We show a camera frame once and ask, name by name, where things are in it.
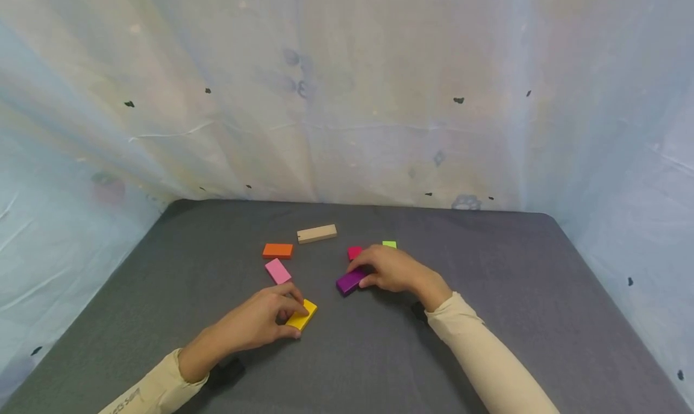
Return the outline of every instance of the long sleeve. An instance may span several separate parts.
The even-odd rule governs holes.
[[[184,381],[178,370],[178,352],[165,356],[161,363],[100,411],[99,414],[170,414],[195,396],[207,382]]]
[[[455,354],[490,414],[558,413],[513,353],[460,294],[427,313],[429,325]]]

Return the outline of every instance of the purple block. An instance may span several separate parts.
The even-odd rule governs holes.
[[[361,268],[357,268],[352,272],[344,274],[335,283],[343,296],[347,296],[352,293],[359,286],[359,282],[362,278],[366,277],[368,274],[365,273]]]

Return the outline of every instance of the dark spot on fabric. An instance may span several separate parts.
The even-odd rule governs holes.
[[[297,54],[293,49],[284,48],[282,50],[282,55],[284,57],[284,62],[289,66],[296,66],[299,64],[299,54]]]

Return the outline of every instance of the yellow block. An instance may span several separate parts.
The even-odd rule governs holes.
[[[294,313],[285,325],[291,325],[292,327],[299,328],[300,331],[303,331],[303,327],[306,327],[306,324],[311,320],[311,318],[313,318],[313,314],[316,313],[316,310],[318,309],[318,306],[311,303],[309,300],[304,300],[304,307],[306,310],[308,310],[307,316]]]

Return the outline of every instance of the stain on fabric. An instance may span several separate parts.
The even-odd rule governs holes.
[[[459,210],[479,210],[481,209],[481,201],[473,194],[461,194],[453,200],[451,209]]]
[[[308,85],[306,84],[306,81],[300,81],[298,89],[296,92],[304,99],[308,99],[309,93],[308,93]]]
[[[441,166],[441,163],[446,161],[446,154],[443,153],[442,150],[439,150],[437,154],[434,157],[434,162],[436,163],[436,166]]]
[[[299,54],[293,49],[284,48],[282,50],[282,56],[284,57],[284,62],[289,66],[296,66],[299,64]]]

